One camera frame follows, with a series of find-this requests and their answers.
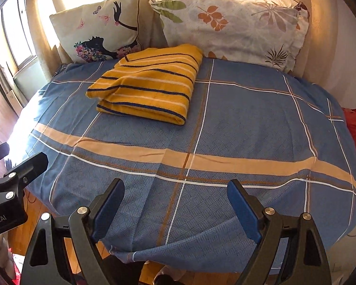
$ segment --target pillow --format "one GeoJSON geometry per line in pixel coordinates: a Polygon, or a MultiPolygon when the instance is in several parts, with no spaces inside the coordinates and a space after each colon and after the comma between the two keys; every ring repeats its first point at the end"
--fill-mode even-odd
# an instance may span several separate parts
{"type": "Polygon", "coordinates": [[[122,58],[142,50],[139,0],[106,0],[50,15],[61,46],[73,62],[122,58]]]}
{"type": "Polygon", "coordinates": [[[170,47],[289,72],[303,46],[309,12],[295,0],[149,0],[170,47]]]}

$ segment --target window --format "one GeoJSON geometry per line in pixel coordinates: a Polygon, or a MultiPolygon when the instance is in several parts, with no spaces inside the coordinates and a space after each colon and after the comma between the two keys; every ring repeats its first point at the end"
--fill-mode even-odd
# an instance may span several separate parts
{"type": "Polygon", "coordinates": [[[7,0],[1,10],[1,22],[10,53],[19,70],[36,55],[25,0],[7,0]]]}

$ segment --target bed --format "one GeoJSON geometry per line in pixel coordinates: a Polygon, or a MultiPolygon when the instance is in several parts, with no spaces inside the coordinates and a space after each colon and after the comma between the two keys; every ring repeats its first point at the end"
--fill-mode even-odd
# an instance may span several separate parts
{"type": "Polygon", "coordinates": [[[310,212],[326,249],[354,228],[355,145],[323,88],[273,68],[204,58],[178,126],[96,111],[85,92],[116,62],[63,65],[22,111],[6,160],[10,169],[47,154],[48,170],[28,188],[60,215],[121,178],[124,200],[103,240],[111,254],[241,272],[255,244],[227,200],[231,179],[281,214],[310,212]]]}

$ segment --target pillow with woman silhouette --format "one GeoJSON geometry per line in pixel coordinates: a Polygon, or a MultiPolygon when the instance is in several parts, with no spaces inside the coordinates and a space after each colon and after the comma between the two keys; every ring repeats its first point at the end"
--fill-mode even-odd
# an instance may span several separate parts
{"type": "Polygon", "coordinates": [[[118,59],[141,51],[139,0],[106,0],[50,16],[61,46],[73,62],[118,59]]]}

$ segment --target folded towel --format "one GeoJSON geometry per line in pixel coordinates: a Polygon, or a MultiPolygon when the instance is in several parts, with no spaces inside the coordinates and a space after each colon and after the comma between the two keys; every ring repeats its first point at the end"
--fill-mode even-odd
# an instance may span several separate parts
{"type": "Polygon", "coordinates": [[[131,53],[92,84],[86,96],[101,99],[101,112],[183,125],[201,61],[201,50],[189,44],[131,53]]]}

